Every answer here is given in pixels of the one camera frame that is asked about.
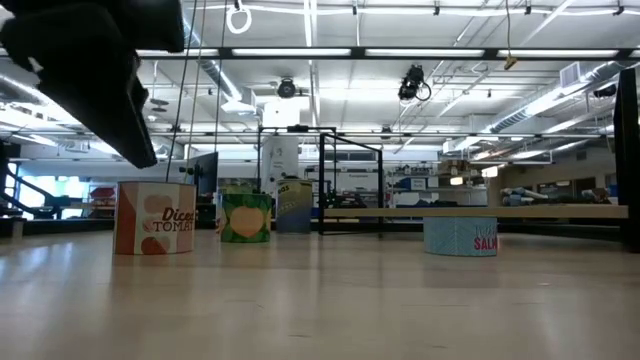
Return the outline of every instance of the white and red container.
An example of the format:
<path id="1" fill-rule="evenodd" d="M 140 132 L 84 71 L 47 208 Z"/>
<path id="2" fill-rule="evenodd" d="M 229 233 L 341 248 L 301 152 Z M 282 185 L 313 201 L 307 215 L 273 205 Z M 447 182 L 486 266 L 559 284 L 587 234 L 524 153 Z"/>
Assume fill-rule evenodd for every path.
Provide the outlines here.
<path id="1" fill-rule="evenodd" d="M 192 251 L 195 218 L 193 185 L 120 182 L 113 251 L 125 255 Z"/>

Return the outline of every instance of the wooden floor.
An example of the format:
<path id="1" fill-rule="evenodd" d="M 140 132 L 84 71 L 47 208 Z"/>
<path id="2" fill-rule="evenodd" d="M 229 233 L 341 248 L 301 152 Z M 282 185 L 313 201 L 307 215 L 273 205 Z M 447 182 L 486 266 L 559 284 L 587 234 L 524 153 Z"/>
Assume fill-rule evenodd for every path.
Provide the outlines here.
<path id="1" fill-rule="evenodd" d="M 0 245 L 0 359 L 640 358 L 640 256 L 503 235 L 495 258 L 419 234 L 281 236 L 112 256 L 110 233 Z"/>

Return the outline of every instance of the ceiling light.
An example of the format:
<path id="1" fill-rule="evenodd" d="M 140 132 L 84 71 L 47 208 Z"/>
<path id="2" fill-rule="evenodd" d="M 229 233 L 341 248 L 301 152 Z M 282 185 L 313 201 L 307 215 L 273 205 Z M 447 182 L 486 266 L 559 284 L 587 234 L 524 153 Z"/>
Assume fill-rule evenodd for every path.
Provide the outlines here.
<path id="1" fill-rule="evenodd" d="M 298 49 L 232 49 L 234 56 L 349 56 L 351 49 L 329 49 L 329 48 L 298 48 Z"/>
<path id="2" fill-rule="evenodd" d="M 245 104 L 240 101 L 227 101 L 220 107 L 226 113 L 238 114 L 238 115 L 251 115 L 256 113 L 256 108 L 253 105 Z"/>
<path id="3" fill-rule="evenodd" d="M 481 152 L 481 153 L 479 153 L 477 155 L 474 155 L 473 160 L 482 160 L 482 159 L 487 158 L 489 156 L 491 156 L 491 152 L 483 151 L 483 152 Z"/>
<path id="4" fill-rule="evenodd" d="M 366 56 L 403 57 L 481 57 L 482 49 L 366 49 Z"/>
<path id="5" fill-rule="evenodd" d="M 512 57 L 524 58 L 544 58 L 544 57 L 586 57 L 586 58 L 610 58 L 618 54 L 618 50 L 499 50 L 498 56 L 506 58 Z"/>
<path id="6" fill-rule="evenodd" d="M 514 159 L 528 159 L 530 157 L 538 156 L 544 153 L 544 150 L 531 150 L 531 151 L 523 151 L 511 156 Z"/>
<path id="7" fill-rule="evenodd" d="M 160 50 L 138 50 L 138 56 L 140 58 L 154 58 L 154 57 L 184 57 L 184 56 L 218 56 L 218 49 L 188 49 L 179 53 L 169 53 Z"/>
<path id="8" fill-rule="evenodd" d="M 492 166 L 490 168 L 482 169 L 482 177 L 484 178 L 498 177 L 498 167 Z"/>
<path id="9" fill-rule="evenodd" d="M 545 139 L 597 139 L 600 134 L 545 134 Z"/>
<path id="10" fill-rule="evenodd" d="M 29 136 L 22 136 L 22 135 L 13 135 L 14 138 L 17 139 L 22 139 L 22 140 L 27 140 L 27 141 L 32 141 L 38 144 L 42 144 L 42 145 L 47 145 L 47 146 L 58 146 L 54 141 L 49 140 L 45 137 L 42 137 L 40 135 L 29 135 Z"/>
<path id="11" fill-rule="evenodd" d="M 461 177 L 451 178 L 451 180 L 449 180 L 449 183 L 453 186 L 462 185 L 462 183 L 464 183 L 464 179 L 462 179 Z"/>
<path id="12" fill-rule="evenodd" d="M 112 148 L 109 144 L 104 143 L 104 142 L 100 142 L 100 141 L 95 141 L 95 142 L 91 142 L 91 147 L 102 151 L 103 153 L 107 153 L 107 154 L 111 154 L 111 155 L 120 155 L 119 152 L 117 152 L 114 148 Z"/>
<path id="13" fill-rule="evenodd" d="M 547 130 L 543 131 L 544 134 L 551 134 L 554 132 L 558 132 L 558 131 L 562 131 L 565 129 L 568 129 L 570 127 L 572 127 L 573 125 L 579 123 L 580 121 L 578 120 L 567 120 L 564 122 L 561 122 L 560 124 L 554 125 L 550 128 L 548 128 Z"/>
<path id="14" fill-rule="evenodd" d="M 568 149 L 571 149 L 572 147 L 575 147 L 575 146 L 578 146 L 578 145 L 584 144 L 584 143 L 586 143 L 586 142 L 587 142 L 587 140 L 580 140 L 580 141 L 572 142 L 572 143 L 569 143 L 569 144 L 565 144 L 565 145 L 562 145 L 562 146 L 558 146 L 557 148 L 553 149 L 553 151 L 564 151 L 564 150 L 568 150 Z"/>

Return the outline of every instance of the metal frame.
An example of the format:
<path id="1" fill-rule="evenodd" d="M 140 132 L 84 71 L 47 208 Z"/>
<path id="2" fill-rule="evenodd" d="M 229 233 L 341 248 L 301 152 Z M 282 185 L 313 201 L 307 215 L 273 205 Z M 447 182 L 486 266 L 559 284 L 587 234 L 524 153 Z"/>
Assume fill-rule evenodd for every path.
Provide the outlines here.
<path id="1" fill-rule="evenodd" d="M 382 163 L 383 163 L 383 157 L 382 157 L 382 150 L 380 149 L 376 149 L 373 148 L 371 146 L 367 146 L 364 144 L 360 144 L 357 143 L 355 141 L 349 140 L 349 139 L 345 139 L 339 136 L 335 136 L 335 135 L 330 135 L 327 133 L 323 133 L 320 134 L 320 156 L 318 159 L 318 168 L 319 168 L 319 175 L 318 175 L 318 182 L 320 184 L 324 184 L 324 173 L 325 173 L 325 146 L 326 146 L 326 138 L 332 138 L 334 140 L 334 144 L 336 142 L 336 140 L 339 141 L 343 141 L 346 142 L 347 144 L 351 144 L 351 145 L 356 145 L 356 146 L 360 146 L 364 149 L 367 150 L 371 150 L 374 151 L 378 154 L 378 159 L 377 159 L 377 164 L 378 164 L 378 208 L 382 209 L 384 208 L 384 169 L 382 167 Z M 334 183 L 333 183 L 333 188 L 336 189 L 337 185 L 336 184 L 336 163 L 337 160 L 334 156 L 333 158 L 333 174 L 334 174 Z M 324 192 L 324 186 L 320 186 L 318 189 L 318 234 L 320 235 L 324 235 L 324 210 L 326 208 L 326 194 Z M 376 229 L 377 231 L 382 231 L 382 227 L 384 224 L 384 218 L 383 217 L 378 217 L 378 228 Z"/>
<path id="2" fill-rule="evenodd" d="M 235 50 L 271 50 L 271 54 L 237 54 Z M 285 52 L 278 53 L 278 50 L 285 50 L 292 52 L 293 54 L 287 54 Z M 295 52 L 301 53 L 303 51 L 316 51 L 315 55 L 296 55 Z M 322 50 L 339 50 L 342 52 L 334 52 L 322 54 Z M 367 54 L 367 50 L 414 50 L 413 55 L 374 55 Z M 480 55 L 465 55 L 461 53 L 461 50 L 481 51 Z M 200 56 L 200 60 L 265 60 L 265 59 L 299 59 L 299 60 L 484 60 L 484 61 L 505 61 L 506 56 L 500 53 L 505 51 L 505 47 L 289 47 L 289 46 L 270 46 L 270 47 L 202 47 L 204 54 Z M 608 61 L 608 60 L 633 60 L 637 59 L 637 48 L 603 48 L 603 49 L 589 49 L 589 48 L 511 48 L 512 52 L 518 51 L 575 51 L 575 54 L 567 54 L 563 56 L 552 56 L 544 54 L 517 56 L 520 61 Z M 595 56 L 590 55 L 588 51 L 592 50 L 613 50 L 617 53 L 613 56 Z M 145 60 L 197 60 L 199 59 L 198 52 L 186 53 L 186 54 L 158 54 L 157 52 L 147 53 L 140 51 L 139 56 Z"/>
<path id="3" fill-rule="evenodd" d="M 337 128 L 335 126 L 319 126 L 319 127 L 305 127 L 304 129 L 306 130 L 312 130 L 315 131 L 315 133 L 311 133 L 312 135 L 321 135 L 324 134 L 323 131 L 331 131 L 333 132 L 333 134 L 335 135 L 337 132 Z M 257 168 L 257 184 L 256 184 L 256 190 L 258 193 L 260 193 L 262 191 L 262 177 L 261 177 L 261 169 L 260 169 L 260 165 L 261 165 L 261 152 L 260 152 L 260 148 L 262 147 L 262 133 L 264 132 L 264 130 L 274 130 L 274 132 L 272 133 L 268 133 L 270 135 L 274 135 L 274 136 L 280 136 L 282 134 L 288 134 L 289 136 L 309 136 L 308 132 L 289 132 L 289 128 L 288 127 L 281 127 L 281 126 L 258 126 L 258 132 L 256 132 L 255 134 L 258 137 L 258 145 L 257 145 L 257 149 L 256 151 L 258 152 L 258 161 L 256 166 Z M 285 130 L 287 131 L 286 133 L 280 133 L 278 132 L 278 130 Z M 336 147 L 333 147 L 333 155 L 334 155 L 334 159 L 335 159 L 335 154 L 336 154 Z M 333 165 L 333 169 L 334 169 L 334 174 L 335 174 L 335 169 L 336 169 L 336 164 L 334 162 Z M 335 186 L 335 182 L 336 182 L 336 177 L 334 175 L 333 178 L 333 186 Z"/>
<path id="4" fill-rule="evenodd" d="M 623 220 L 620 230 L 623 242 L 630 252 L 640 253 L 640 187 L 635 183 L 640 172 L 640 126 L 638 125 L 638 95 L 636 93 L 636 71 L 620 72 L 618 93 L 613 115 L 616 150 L 616 177 L 618 181 L 618 204 L 629 207 L 629 218 Z"/>
<path id="5" fill-rule="evenodd" d="M 273 127 L 267 127 L 264 129 L 275 129 Z M 333 128 L 309 128 L 312 129 L 333 129 Z M 219 131 L 218 137 L 237 137 L 237 136 L 256 136 L 261 133 L 265 134 L 276 134 L 276 132 L 265 132 L 265 131 Z M 287 133 L 287 132 L 277 132 L 279 136 L 306 136 L 306 137 L 317 137 L 320 133 Z M 420 138 L 443 138 L 443 137 L 462 137 L 462 136 L 480 136 L 480 137 L 495 137 L 495 138 L 512 138 L 512 137 L 523 137 L 523 138 L 531 138 L 531 139 L 605 139 L 607 137 L 614 138 L 613 134 L 575 134 L 575 133 L 552 133 L 552 134 L 523 134 L 523 133 L 497 133 L 497 134 L 488 134 L 488 133 L 478 133 L 478 132 L 443 132 L 443 131 L 432 131 L 432 132 L 394 132 L 394 133 L 373 133 L 373 132 L 334 132 L 337 136 L 341 137 L 361 137 L 361 138 L 380 138 L 381 136 L 385 137 L 420 137 Z M 0 130 L 0 135 L 42 135 L 42 136 L 95 136 L 95 134 L 91 131 L 58 131 L 58 130 Z M 150 132 L 149 136 L 168 136 L 171 135 L 169 132 Z M 177 137 L 215 137 L 216 133 L 214 131 L 195 131 L 193 133 L 189 132 L 178 132 Z"/>

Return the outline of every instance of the security camera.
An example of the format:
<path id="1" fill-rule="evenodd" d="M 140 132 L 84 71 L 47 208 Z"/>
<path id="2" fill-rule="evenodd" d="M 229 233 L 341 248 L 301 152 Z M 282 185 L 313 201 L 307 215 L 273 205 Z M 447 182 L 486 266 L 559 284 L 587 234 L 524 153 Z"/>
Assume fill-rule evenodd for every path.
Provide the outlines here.
<path id="1" fill-rule="evenodd" d="M 292 78 L 284 78 L 278 86 L 278 96 L 282 99 L 291 99 L 296 95 L 296 86 Z"/>
<path id="2" fill-rule="evenodd" d="M 429 91 L 428 96 L 420 97 L 421 90 L 425 88 Z M 424 81 L 424 71 L 421 65 L 411 65 L 407 75 L 401 80 L 400 89 L 398 90 L 398 98 L 400 101 L 411 101 L 418 99 L 427 101 L 431 97 L 431 88 Z"/>

